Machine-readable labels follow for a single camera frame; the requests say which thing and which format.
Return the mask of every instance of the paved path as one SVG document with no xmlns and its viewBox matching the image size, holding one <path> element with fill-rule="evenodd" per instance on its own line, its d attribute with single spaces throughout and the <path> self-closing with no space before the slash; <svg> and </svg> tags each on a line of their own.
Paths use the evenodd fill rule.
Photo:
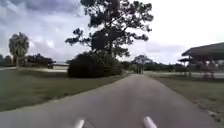
<svg viewBox="0 0 224 128">
<path fill-rule="evenodd" d="M 9 67 L 9 68 L 2 68 L 2 67 L 0 67 L 0 71 L 2 71 L 2 70 L 9 70 L 9 69 L 16 69 L 16 67 Z"/>
<path fill-rule="evenodd" d="M 220 128 L 207 113 L 146 76 L 62 100 L 0 113 L 1 128 L 73 128 L 81 117 L 94 128 L 143 128 L 150 116 L 158 128 Z"/>
</svg>

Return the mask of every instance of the cloudy sky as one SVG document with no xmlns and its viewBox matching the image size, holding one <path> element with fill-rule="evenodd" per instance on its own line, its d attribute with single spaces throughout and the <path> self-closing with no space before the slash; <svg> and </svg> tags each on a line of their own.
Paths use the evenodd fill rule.
<svg viewBox="0 0 224 128">
<path fill-rule="evenodd" d="M 157 62 L 175 63 L 190 47 L 224 41 L 223 0 L 141 1 L 153 5 L 153 31 L 148 42 L 129 46 L 131 57 L 125 60 L 145 54 Z M 64 42 L 75 28 L 88 30 L 88 17 L 81 10 L 79 0 L 0 0 L 0 53 L 9 54 L 8 39 L 23 32 L 30 39 L 29 54 L 57 61 L 73 58 L 88 50 Z"/>
</svg>

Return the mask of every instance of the shrub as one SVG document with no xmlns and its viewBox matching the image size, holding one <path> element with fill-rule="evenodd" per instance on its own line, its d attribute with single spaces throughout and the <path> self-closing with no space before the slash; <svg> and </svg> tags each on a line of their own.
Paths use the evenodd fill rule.
<svg viewBox="0 0 224 128">
<path fill-rule="evenodd" d="M 120 62 L 106 53 L 84 52 L 71 60 L 68 75 L 96 78 L 121 74 Z"/>
</svg>

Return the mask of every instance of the covered shelter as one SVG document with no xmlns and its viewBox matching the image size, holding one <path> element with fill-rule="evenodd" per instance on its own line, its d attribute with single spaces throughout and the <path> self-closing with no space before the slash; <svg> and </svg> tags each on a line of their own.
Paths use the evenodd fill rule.
<svg viewBox="0 0 224 128">
<path fill-rule="evenodd" d="M 194 60 L 224 60 L 224 42 L 193 47 L 185 51 L 182 56 L 189 56 Z"/>
<path fill-rule="evenodd" d="M 224 64 L 224 42 L 193 47 L 185 51 L 182 56 L 185 58 L 179 61 L 187 61 L 190 71 L 203 71 L 205 74 L 209 72 L 213 77 L 215 71 L 223 70 L 220 67 Z"/>
</svg>

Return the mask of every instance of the green lawn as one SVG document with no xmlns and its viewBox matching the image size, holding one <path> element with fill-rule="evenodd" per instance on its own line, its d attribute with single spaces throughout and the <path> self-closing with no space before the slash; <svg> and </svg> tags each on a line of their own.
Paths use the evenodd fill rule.
<svg viewBox="0 0 224 128">
<path fill-rule="evenodd" d="M 112 83 L 127 75 L 95 79 L 72 79 L 65 73 L 0 71 L 0 111 L 34 105 L 78 94 Z"/>
<path fill-rule="evenodd" d="M 203 109 L 209 110 L 218 122 L 224 124 L 224 80 L 205 80 L 184 76 L 154 78 L 183 94 Z"/>
</svg>

